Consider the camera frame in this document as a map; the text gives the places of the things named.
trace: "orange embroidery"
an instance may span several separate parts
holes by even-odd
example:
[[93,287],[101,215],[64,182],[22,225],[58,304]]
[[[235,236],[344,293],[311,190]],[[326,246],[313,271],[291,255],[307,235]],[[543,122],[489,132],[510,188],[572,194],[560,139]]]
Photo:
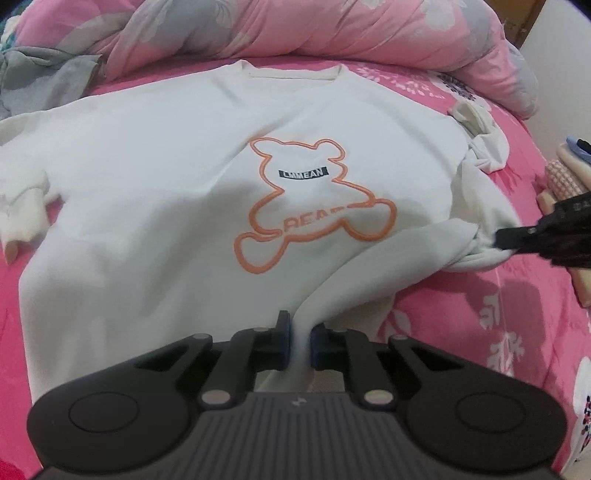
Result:
[[[327,160],[329,162],[333,163],[334,165],[339,166],[341,168],[341,172],[335,178],[331,179],[331,182],[351,187],[352,189],[355,189],[355,190],[367,195],[367,197],[368,197],[368,199],[365,202],[351,203],[351,204],[347,205],[346,208],[360,209],[360,208],[371,208],[377,204],[387,205],[390,210],[390,213],[389,213],[389,218],[388,218],[386,226],[381,231],[379,231],[377,233],[365,234],[363,232],[357,231],[349,223],[349,221],[346,218],[338,218],[334,222],[332,222],[330,225],[328,225],[327,227],[325,227],[321,230],[318,230],[317,232],[302,233],[302,234],[290,233],[290,231],[292,231],[293,229],[297,229],[298,227],[301,227],[304,225],[309,225],[314,222],[314,212],[307,212],[307,213],[300,215],[299,218],[290,217],[290,218],[285,219],[283,221],[283,230],[263,228],[258,223],[258,221],[256,219],[257,213],[259,212],[259,210],[261,208],[263,208],[269,202],[273,201],[274,199],[276,199],[277,197],[279,197],[283,193],[285,193],[285,190],[283,188],[275,185],[274,183],[272,183],[265,175],[265,169],[267,167],[267,164],[271,161],[272,155],[264,153],[256,147],[256,144],[261,141],[272,141],[272,142],[275,142],[279,145],[298,145],[300,147],[308,148],[311,150],[318,150],[318,147],[324,143],[329,143],[331,145],[334,145],[338,149],[339,155],[337,157],[330,157]],[[388,199],[376,198],[375,195],[370,190],[368,190],[360,185],[357,185],[355,183],[351,183],[351,182],[344,180],[345,176],[347,175],[348,169],[347,169],[347,166],[342,163],[342,161],[345,159],[346,154],[345,154],[343,147],[341,147],[337,142],[330,140],[328,138],[323,138],[322,140],[318,140],[314,145],[308,145],[308,144],[305,144],[302,142],[296,142],[296,141],[282,142],[281,140],[277,140],[276,138],[263,137],[263,138],[257,138],[255,140],[252,140],[249,144],[250,144],[250,147],[252,148],[252,150],[258,156],[260,156],[262,158],[261,165],[259,166],[259,175],[261,176],[262,181],[264,181],[267,185],[269,185],[273,189],[273,192],[266,195],[258,202],[256,202],[256,204],[254,204],[254,206],[251,208],[250,212],[248,213],[248,220],[249,220],[249,223],[251,224],[252,229],[254,231],[242,233],[242,234],[238,235],[236,237],[236,239],[234,240],[234,252],[236,254],[236,258],[238,259],[238,262],[240,263],[242,268],[244,268],[244,270],[246,270],[250,273],[260,274],[260,273],[264,273],[264,272],[272,269],[275,265],[277,265],[277,263],[279,262],[279,260],[283,256],[283,254],[285,253],[287,246],[291,242],[298,242],[298,243],[299,242],[312,242],[312,241],[318,240],[319,238],[322,238],[326,235],[329,235],[330,233],[338,230],[339,228],[343,228],[349,234],[349,236],[351,236],[352,238],[354,238],[356,240],[363,241],[363,242],[374,242],[374,241],[381,240],[382,238],[384,238],[388,234],[388,232],[392,229],[392,227],[394,226],[394,223],[396,222],[396,215],[397,215],[397,208],[396,208],[396,205],[394,202],[392,202],[391,200],[388,200]],[[344,210],[344,209],[345,209],[345,207],[331,208],[330,213],[334,214],[334,213],[337,213],[337,212]],[[320,220],[328,215],[329,214],[327,214],[324,210],[317,210],[315,220]],[[280,237],[283,237],[281,246],[279,247],[277,253],[267,263],[265,263],[263,265],[253,265],[250,262],[248,262],[246,260],[246,258],[244,257],[244,254],[242,251],[242,242],[244,240],[246,240],[247,238],[253,239],[259,243],[266,243],[266,242],[271,242],[271,241],[278,239]]]

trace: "blue object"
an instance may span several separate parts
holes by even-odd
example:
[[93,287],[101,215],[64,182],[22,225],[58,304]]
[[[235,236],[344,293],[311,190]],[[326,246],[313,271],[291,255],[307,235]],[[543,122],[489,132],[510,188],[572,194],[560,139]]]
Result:
[[591,154],[588,154],[585,150],[577,145],[578,139],[575,137],[566,137],[566,143],[571,151],[577,155],[585,163],[591,165]]

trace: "bear graphic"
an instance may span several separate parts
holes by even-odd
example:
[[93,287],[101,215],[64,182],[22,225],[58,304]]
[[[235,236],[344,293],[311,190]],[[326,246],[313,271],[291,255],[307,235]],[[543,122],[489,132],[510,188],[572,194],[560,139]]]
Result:
[[313,242],[338,229],[374,242],[394,226],[394,202],[345,180],[346,153],[334,140],[308,145],[263,137],[249,145],[261,158],[259,175],[270,192],[250,209],[252,231],[234,241],[236,258],[248,272],[272,269],[290,243]]

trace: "pink bed sheet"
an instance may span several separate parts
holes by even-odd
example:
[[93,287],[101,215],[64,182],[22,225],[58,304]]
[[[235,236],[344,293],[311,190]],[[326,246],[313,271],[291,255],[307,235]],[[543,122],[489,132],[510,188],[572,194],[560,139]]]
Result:
[[[200,72],[232,61],[235,60],[195,63],[182,57],[172,58],[97,86],[91,95]],[[312,70],[337,63],[305,57],[250,61],[255,66]],[[491,179],[508,196],[524,223],[536,223],[541,214],[535,194],[545,162],[527,129],[513,115],[434,73],[355,61],[344,64],[368,80],[442,113],[461,96],[489,108],[511,146],[507,166],[493,173]],[[53,216],[58,211],[57,205],[50,208]],[[18,279],[32,254],[27,251],[10,267],[0,262],[0,459],[15,465],[27,477],[40,466],[25,431],[31,400],[18,308]],[[385,340],[393,333],[412,335],[514,375],[554,396],[569,421],[567,438],[554,464],[558,471],[571,463],[589,442],[591,320],[578,305],[565,269],[528,255],[513,257],[485,273],[438,273],[396,295],[378,339]],[[2,472],[18,469],[0,468],[0,480],[4,480]]]

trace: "silver screw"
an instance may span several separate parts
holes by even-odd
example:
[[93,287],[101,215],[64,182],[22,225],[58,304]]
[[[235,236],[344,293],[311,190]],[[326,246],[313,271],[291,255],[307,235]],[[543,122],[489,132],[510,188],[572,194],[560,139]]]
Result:
[[201,395],[201,400],[207,405],[224,405],[230,398],[230,394],[225,390],[208,390]]
[[394,399],[394,395],[386,390],[370,390],[363,398],[372,405],[388,405]]

